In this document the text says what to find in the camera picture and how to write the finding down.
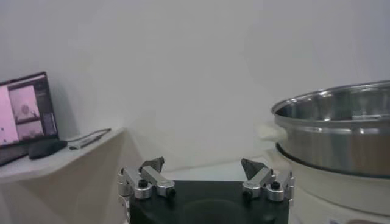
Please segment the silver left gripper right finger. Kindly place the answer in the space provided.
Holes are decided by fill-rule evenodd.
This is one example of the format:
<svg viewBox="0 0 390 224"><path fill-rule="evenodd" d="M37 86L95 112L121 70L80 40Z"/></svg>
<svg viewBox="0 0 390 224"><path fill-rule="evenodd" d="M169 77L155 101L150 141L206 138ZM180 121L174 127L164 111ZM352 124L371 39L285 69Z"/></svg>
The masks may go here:
<svg viewBox="0 0 390 224"><path fill-rule="evenodd" d="M293 202L295 178L291 170L275 172L264 163L249 159L242 159L241 165L247 177L247 180L242 183L245 201L250 202L265 193L269 201Z"/></svg>

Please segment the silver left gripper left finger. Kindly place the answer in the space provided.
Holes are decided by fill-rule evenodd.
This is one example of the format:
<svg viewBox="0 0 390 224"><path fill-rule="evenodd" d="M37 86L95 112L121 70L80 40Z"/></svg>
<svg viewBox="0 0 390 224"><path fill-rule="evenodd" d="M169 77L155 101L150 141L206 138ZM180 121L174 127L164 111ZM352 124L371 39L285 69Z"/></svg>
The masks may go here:
<svg viewBox="0 0 390 224"><path fill-rule="evenodd" d="M160 174L164 163L164 158L159 157L145 161L138 169L122 168L118 174L118 194L132 195L137 200L150 199L153 192L168 199L175 197L175 182Z"/></svg>

